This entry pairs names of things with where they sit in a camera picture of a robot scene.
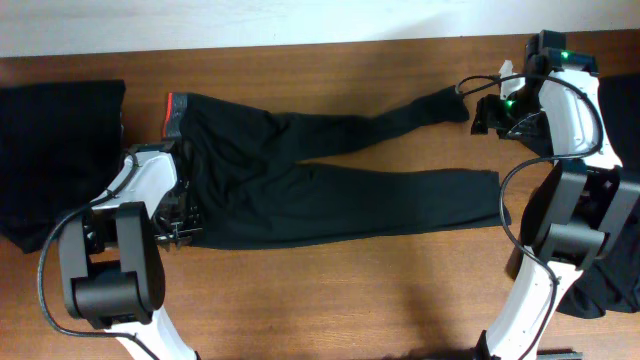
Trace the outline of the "black leggings red waistband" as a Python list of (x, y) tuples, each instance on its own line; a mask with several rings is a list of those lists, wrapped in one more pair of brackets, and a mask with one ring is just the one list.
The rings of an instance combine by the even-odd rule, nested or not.
[(493, 171), (391, 173), (324, 163), (468, 117), (450, 87), (374, 117), (272, 113), (174, 92), (163, 133), (180, 144), (188, 196), (201, 216), (194, 246), (281, 249), (500, 225)]

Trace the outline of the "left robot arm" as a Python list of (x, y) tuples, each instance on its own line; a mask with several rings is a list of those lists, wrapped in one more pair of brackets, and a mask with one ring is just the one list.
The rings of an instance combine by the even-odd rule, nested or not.
[(202, 230), (180, 170), (175, 142), (135, 145), (105, 191), (56, 226), (65, 308), (91, 327), (72, 336), (115, 338), (134, 359), (199, 359), (164, 307), (160, 251)]

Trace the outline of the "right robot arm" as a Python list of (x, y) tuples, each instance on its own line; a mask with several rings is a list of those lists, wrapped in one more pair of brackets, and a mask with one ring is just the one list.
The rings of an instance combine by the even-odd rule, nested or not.
[(502, 139), (549, 146), (553, 168), (525, 207), (520, 233), (509, 238), (522, 262), (506, 304), (484, 330), (476, 359), (536, 359), (543, 332), (569, 288), (614, 246), (635, 202), (639, 179), (611, 146), (598, 100), (593, 56), (566, 47), (563, 33), (543, 30), (510, 61), (477, 103), (472, 134), (494, 129)]

